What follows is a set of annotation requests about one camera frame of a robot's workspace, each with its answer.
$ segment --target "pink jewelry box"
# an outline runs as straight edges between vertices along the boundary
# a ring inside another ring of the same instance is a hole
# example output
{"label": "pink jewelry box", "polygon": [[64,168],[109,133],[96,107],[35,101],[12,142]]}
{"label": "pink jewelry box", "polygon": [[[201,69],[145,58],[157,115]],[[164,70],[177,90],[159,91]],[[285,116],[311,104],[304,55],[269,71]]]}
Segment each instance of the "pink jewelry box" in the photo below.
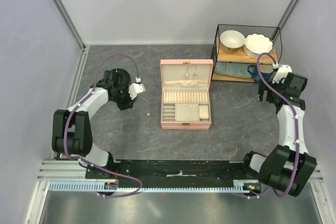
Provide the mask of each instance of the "pink jewelry box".
{"label": "pink jewelry box", "polygon": [[208,130],[213,60],[161,60],[161,127]]}

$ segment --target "wooden tray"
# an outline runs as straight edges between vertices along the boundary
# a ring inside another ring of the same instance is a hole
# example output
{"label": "wooden tray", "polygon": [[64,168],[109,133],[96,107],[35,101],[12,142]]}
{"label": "wooden tray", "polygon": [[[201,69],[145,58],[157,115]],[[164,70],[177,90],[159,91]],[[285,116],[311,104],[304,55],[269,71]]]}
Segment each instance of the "wooden tray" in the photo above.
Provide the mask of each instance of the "wooden tray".
{"label": "wooden tray", "polygon": [[250,78],[251,74],[247,71],[248,66],[250,66],[250,64],[219,61],[216,63],[214,72],[224,74],[226,76]]}
{"label": "wooden tray", "polygon": [[[219,45],[219,52],[218,52],[217,61],[234,62],[234,63],[250,63],[250,64],[256,64],[257,63],[257,59],[251,58],[250,56],[246,55],[243,47],[239,48],[239,50],[236,51],[236,52],[226,52],[221,47],[220,42],[219,42],[219,38],[217,38],[217,45]],[[273,49],[270,54],[276,60],[278,60],[275,49]],[[272,64],[273,61],[269,57],[264,57],[264,58],[260,59],[260,63],[261,64]]]}

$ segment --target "white ceramic bowl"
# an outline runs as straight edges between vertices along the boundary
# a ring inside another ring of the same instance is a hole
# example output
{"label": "white ceramic bowl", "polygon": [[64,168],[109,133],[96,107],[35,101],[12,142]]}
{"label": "white ceramic bowl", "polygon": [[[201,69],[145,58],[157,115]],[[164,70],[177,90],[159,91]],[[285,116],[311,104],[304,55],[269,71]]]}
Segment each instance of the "white ceramic bowl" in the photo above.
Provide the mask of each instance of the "white ceramic bowl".
{"label": "white ceramic bowl", "polygon": [[238,31],[228,30],[220,35],[220,43],[226,52],[237,51],[243,46],[245,37]]}
{"label": "white ceramic bowl", "polygon": [[252,57],[258,58],[263,52],[270,53],[273,50],[273,42],[263,34],[249,34],[245,38],[244,52]]}

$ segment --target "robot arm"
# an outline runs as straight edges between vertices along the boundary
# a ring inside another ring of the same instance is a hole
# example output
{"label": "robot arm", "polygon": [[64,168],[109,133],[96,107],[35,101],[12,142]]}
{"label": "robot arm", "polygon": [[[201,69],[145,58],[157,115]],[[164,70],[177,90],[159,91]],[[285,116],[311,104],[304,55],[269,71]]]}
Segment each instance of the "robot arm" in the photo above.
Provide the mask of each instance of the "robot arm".
{"label": "robot arm", "polygon": [[[145,87],[140,83],[140,78],[136,83],[130,84],[130,75],[123,69],[113,69],[105,71],[104,77],[97,83],[93,92],[93,85],[88,93],[76,104],[66,110],[57,110],[54,113],[52,127],[52,148],[57,153],[64,153],[64,132],[66,120],[73,109],[80,104],[76,110],[69,129],[75,126],[75,130],[70,132],[67,129],[67,147],[69,154],[79,155],[98,166],[105,167],[109,162],[113,162],[112,154],[103,151],[93,144],[90,120],[93,115],[107,102],[117,103],[120,110],[133,108],[133,103],[137,100],[138,94],[145,91]],[[88,94],[92,95],[81,104]]]}
{"label": "robot arm", "polygon": [[[290,66],[283,65],[278,69],[274,77],[267,82],[271,87],[291,101],[297,114],[296,118],[299,122],[298,139],[300,155],[298,169],[289,194],[298,196],[317,165],[316,159],[308,155],[308,150],[303,138],[302,121],[306,105],[305,101],[299,97],[307,85],[307,78],[292,73]],[[267,92],[266,101],[276,106],[280,126],[279,144],[268,157],[250,152],[245,156],[245,161],[251,169],[258,172],[259,182],[277,190],[285,191],[292,173],[292,169],[285,168],[285,165],[288,164],[288,162],[294,163],[296,153],[295,117],[289,105],[285,104],[283,99],[269,90],[263,82],[259,84],[260,101],[263,100],[264,91]]]}

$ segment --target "scalloped bowl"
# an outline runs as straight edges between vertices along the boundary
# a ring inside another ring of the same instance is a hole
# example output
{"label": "scalloped bowl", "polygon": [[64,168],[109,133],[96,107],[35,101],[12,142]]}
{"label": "scalloped bowl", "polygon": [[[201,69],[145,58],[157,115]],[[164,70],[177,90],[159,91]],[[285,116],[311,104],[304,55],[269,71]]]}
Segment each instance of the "scalloped bowl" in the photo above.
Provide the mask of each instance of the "scalloped bowl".
{"label": "scalloped bowl", "polygon": [[245,38],[244,52],[251,58],[257,59],[263,52],[270,53],[272,50],[273,42],[263,34],[250,34]]}

